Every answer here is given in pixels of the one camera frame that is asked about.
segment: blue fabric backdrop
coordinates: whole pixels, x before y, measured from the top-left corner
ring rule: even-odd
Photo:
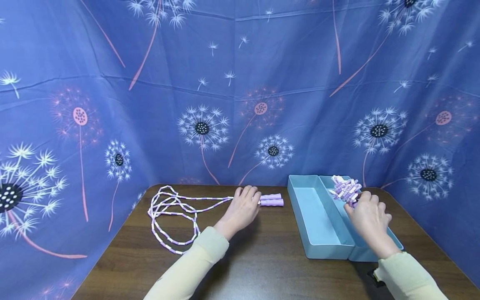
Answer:
[[[478,11],[2,1],[0,298],[69,299],[152,184],[289,174],[385,188],[480,285]]]

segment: table surface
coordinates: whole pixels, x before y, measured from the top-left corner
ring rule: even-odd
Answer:
[[[115,239],[79,288],[74,300],[143,299],[158,278],[179,258],[163,248],[151,232],[146,211],[161,185],[143,196]],[[234,186],[173,186],[180,195],[225,197]],[[262,207],[256,220],[231,241],[223,260],[199,285],[192,299],[209,300],[362,300],[393,299],[366,275],[376,264],[309,260],[303,251],[286,187],[259,187],[263,194],[281,193],[285,207]],[[450,300],[480,299],[480,291],[386,192],[375,189],[394,217],[390,228],[435,278]],[[214,201],[197,201],[196,209]],[[228,204],[200,213],[201,230],[213,226]],[[192,236],[191,221],[163,216],[159,224],[173,239]]]

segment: dandelion print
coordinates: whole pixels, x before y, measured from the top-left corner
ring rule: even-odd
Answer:
[[[240,42],[240,46],[239,46],[239,49],[241,47],[242,44],[248,44],[249,40],[247,39],[247,36],[242,36],[240,38],[241,42]]]
[[[191,13],[192,9],[196,6],[194,0],[129,0],[127,9],[133,14],[134,17],[144,17],[147,23],[153,27],[152,37],[147,47],[146,53],[137,70],[137,73],[130,83],[129,90],[133,88],[138,80],[138,77],[142,73],[145,62],[152,49],[153,42],[158,28],[161,26],[162,21],[166,21],[170,18],[169,25],[174,30],[182,28],[185,24],[185,14]]]
[[[385,184],[381,188],[405,180],[410,185],[411,192],[431,201],[448,197],[449,190],[453,187],[452,175],[450,161],[443,157],[423,154],[408,165],[408,176]]]
[[[437,48],[433,47],[433,48],[430,48],[430,50],[428,50],[428,57],[427,57],[427,60],[430,59],[430,56],[432,56],[432,54],[434,53],[437,53]]]
[[[398,112],[395,108],[376,108],[357,122],[353,140],[355,147],[365,147],[365,158],[363,160],[363,187],[365,183],[365,164],[369,154],[385,154],[390,147],[398,143],[403,128],[407,125],[407,113]]]
[[[20,82],[20,78],[17,77],[16,74],[12,72],[3,72],[3,76],[0,77],[0,84],[1,85],[11,85],[13,87],[13,90],[15,91],[15,95],[17,96],[17,99],[20,99],[20,94],[18,94],[17,87],[15,84]]]
[[[232,156],[228,162],[228,168],[232,164],[240,139],[247,128],[254,126],[255,128],[263,129],[264,127],[274,125],[275,120],[283,112],[284,101],[282,96],[276,95],[274,89],[267,87],[255,89],[253,92],[248,93],[241,101],[240,116],[248,121],[235,144]]]
[[[212,50],[212,57],[213,57],[213,50],[218,49],[218,44],[211,42],[210,44],[208,44],[208,47]]]
[[[32,145],[11,146],[0,161],[0,238],[15,234],[33,248],[60,258],[85,258],[44,249],[29,235],[41,221],[57,213],[61,191],[68,185],[51,151],[36,152]]]
[[[232,83],[232,78],[237,77],[233,71],[229,71],[228,73],[225,73],[225,78],[228,79],[228,86]]]
[[[267,23],[270,22],[270,16],[274,13],[273,8],[269,8],[265,11],[265,14],[268,16]]]
[[[396,93],[400,88],[405,88],[405,89],[407,89],[407,88],[410,87],[410,81],[406,81],[406,80],[405,80],[405,81],[400,81],[399,83],[400,83],[400,86],[399,86],[398,88],[396,88],[395,91],[393,91],[394,93]]]
[[[238,185],[258,166],[266,166],[270,170],[283,167],[293,157],[293,150],[294,146],[278,134],[262,139],[255,151],[255,157],[260,159],[259,163],[243,176]]]
[[[428,77],[428,84],[427,84],[426,87],[428,87],[432,83],[432,81],[438,80],[438,78],[440,78],[440,76],[438,76],[438,74],[430,75]]]
[[[199,146],[205,168],[218,185],[220,183],[207,166],[204,151],[220,150],[221,146],[228,142],[229,121],[222,115],[223,112],[217,108],[209,109],[205,105],[200,105],[197,108],[188,108],[178,119],[180,134],[185,136],[184,141],[188,145]]]
[[[200,86],[202,86],[202,85],[207,86],[207,84],[208,84],[205,77],[201,77],[200,79],[198,79],[198,82],[200,82],[200,84],[198,85],[197,91],[200,91]]]
[[[90,108],[90,98],[79,89],[66,88],[51,96],[51,115],[59,125],[57,133],[60,137],[78,139],[80,153],[80,180],[85,220],[88,222],[86,203],[83,148],[97,144],[103,134],[96,111]]]
[[[427,141],[436,142],[441,147],[449,144],[456,146],[478,122],[479,115],[480,101],[470,96],[444,96],[435,101],[430,111],[424,115],[424,127],[397,147],[387,169],[403,146],[422,133],[426,135]]]
[[[130,151],[124,143],[119,143],[117,140],[110,141],[110,144],[105,150],[105,163],[108,168],[108,178],[115,178],[117,180],[117,186],[115,187],[112,197],[110,225],[108,226],[108,231],[110,232],[113,224],[113,202],[115,201],[115,195],[117,194],[120,182],[130,179],[130,173],[132,171]]]
[[[467,43],[465,43],[465,46],[463,46],[462,48],[460,48],[457,52],[460,52],[460,51],[462,51],[462,50],[465,49],[465,48],[472,48],[473,46],[474,46],[473,41],[468,41]]]
[[[421,23],[427,17],[432,15],[435,8],[440,6],[443,0],[386,0],[386,8],[380,11],[380,25],[386,25],[387,32],[385,38],[378,48],[368,57],[363,65],[360,66],[347,80],[345,80],[330,97],[335,95],[347,83],[349,83],[365,66],[375,57],[380,48],[384,45],[387,38],[398,30],[399,35],[404,36],[415,27],[415,23]]]

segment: sleeve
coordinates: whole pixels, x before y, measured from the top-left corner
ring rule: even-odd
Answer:
[[[432,276],[406,252],[379,260],[374,274],[396,300],[448,300]]]
[[[227,252],[229,243],[213,227],[207,227],[153,285],[144,300],[188,300],[207,272]]]

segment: light blue box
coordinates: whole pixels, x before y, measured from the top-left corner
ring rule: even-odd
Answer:
[[[305,255],[310,259],[377,262],[377,256],[350,222],[343,208],[344,202],[334,200],[328,192],[333,187],[331,176],[288,177],[288,194]],[[387,232],[397,247],[403,250],[403,245],[390,228]]]

